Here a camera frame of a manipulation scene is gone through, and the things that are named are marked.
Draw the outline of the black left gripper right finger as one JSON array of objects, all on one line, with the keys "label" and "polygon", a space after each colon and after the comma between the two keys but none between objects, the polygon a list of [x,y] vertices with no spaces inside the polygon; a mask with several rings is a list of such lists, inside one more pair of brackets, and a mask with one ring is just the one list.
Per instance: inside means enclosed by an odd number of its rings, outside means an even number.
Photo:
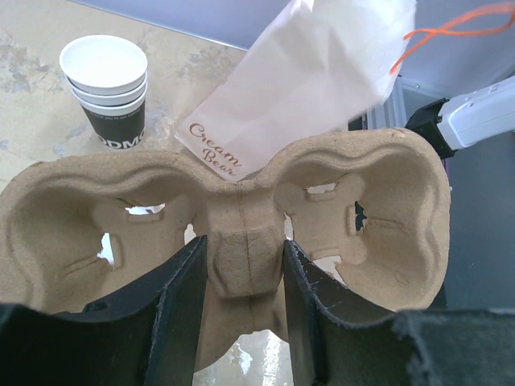
[{"label": "black left gripper right finger", "polygon": [[392,312],[352,292],[294,241],[283,249],[297,385],[511,385],[512,310]]}]

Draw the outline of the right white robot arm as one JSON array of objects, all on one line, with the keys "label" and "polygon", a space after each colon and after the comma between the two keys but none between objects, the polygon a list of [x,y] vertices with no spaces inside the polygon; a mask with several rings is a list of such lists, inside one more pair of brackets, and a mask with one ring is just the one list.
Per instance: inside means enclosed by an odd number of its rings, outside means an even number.
[{"label": "right white robot arm", "polygon": [[442,160],[477,142],[514,131],[514,77],[425,105],[410,117],[406,128],[429,142]]}]

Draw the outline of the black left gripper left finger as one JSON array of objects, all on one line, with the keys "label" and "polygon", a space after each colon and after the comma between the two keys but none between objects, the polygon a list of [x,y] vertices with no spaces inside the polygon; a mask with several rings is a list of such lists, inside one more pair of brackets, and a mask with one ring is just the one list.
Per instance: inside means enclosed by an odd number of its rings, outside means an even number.
[{"label": "black left gripper left finger", "polygon": [[189,385],[207,284],[207,238],[80,313],[1,305],[3,385]]}]

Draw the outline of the pulp cup carrier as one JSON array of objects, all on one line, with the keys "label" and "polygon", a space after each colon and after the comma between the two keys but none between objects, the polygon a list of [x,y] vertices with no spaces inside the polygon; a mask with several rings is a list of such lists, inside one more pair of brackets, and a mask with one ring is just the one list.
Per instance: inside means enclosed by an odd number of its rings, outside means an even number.
[{"label": "pulp cup carrier", "polygon": [[230,183],[166,150],[29,166],[1,194],[1,299],[78,311],[158,267],[193,228],[207,245],[196,366],[240,335],[287,336],[284,223],[312,259],[388,310],[428,307],[447,270],[451,194],[431,145],[406,129],[290,144]]}]

